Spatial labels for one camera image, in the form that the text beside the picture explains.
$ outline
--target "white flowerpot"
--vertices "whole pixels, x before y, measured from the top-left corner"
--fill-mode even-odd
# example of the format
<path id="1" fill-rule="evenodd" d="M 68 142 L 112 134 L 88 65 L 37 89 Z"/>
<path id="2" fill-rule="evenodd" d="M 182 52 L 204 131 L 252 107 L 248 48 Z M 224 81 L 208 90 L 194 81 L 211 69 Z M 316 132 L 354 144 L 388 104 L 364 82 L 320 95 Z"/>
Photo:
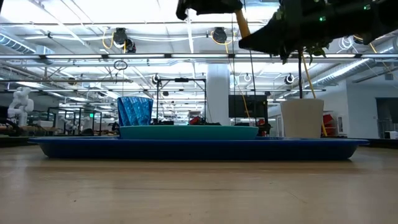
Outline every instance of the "white flowerpot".
<path id="1" fill-rule="evenodd" d="M 323 100 L 297 99 L 280 104 L 285 136 L 291 138 L 320 138 Z"/>

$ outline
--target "plant stem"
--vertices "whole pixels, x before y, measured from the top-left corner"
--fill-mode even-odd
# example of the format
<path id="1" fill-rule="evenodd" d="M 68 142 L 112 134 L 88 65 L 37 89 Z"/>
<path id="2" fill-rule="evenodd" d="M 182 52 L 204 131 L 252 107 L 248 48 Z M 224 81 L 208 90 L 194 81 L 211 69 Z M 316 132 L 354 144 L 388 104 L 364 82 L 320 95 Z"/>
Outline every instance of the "plant stem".
<path id="1" fill-rule="evenodd" d="M 302 76 L 301 76 L 301 74 L 302 74 L 302 72 L 301 72 L 301 60 L 302 60 L 301 54 L 302 54 L 302 51 L 299 50 L 298 51 L 298 88 L 300 91 L 300 99 L 303 98 L 303 81 L 302 81 Z"/>

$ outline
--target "teal container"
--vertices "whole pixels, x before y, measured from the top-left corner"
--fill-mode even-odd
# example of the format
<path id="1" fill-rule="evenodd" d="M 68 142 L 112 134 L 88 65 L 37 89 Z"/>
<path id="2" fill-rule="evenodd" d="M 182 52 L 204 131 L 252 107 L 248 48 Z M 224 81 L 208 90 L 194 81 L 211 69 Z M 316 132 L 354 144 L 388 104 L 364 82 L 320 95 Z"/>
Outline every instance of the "teal container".
<path id="1" fill-rule="evenodd" d="M 254 140 L 258 130 L 247 126 L 125 126 L 120 127 L 120 136 L 142 140 Z"/>

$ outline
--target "table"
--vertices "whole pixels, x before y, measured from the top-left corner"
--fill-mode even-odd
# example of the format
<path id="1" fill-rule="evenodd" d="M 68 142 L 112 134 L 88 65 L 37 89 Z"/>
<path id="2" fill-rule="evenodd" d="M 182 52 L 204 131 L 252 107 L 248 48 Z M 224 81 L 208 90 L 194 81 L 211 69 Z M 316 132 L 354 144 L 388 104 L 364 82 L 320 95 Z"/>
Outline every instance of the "table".
<path id="1" fill-rule="evenodd" d="M 393 223 L 398 151 L 351 161 L 47 159 L 0 149 L 0 223 Z"/>

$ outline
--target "pillar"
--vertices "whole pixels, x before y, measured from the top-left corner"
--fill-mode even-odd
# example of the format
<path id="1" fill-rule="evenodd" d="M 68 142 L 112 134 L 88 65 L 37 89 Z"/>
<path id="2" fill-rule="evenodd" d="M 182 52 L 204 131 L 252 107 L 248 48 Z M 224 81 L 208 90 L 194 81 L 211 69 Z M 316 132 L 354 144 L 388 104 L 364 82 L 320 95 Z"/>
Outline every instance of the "pillar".
<path id="1" fill-rule="evenodd" d="M 230 125 L 228 114 L 229 74 L 228 64 L 208 65 L 206 118 L 210 123 Z"/>

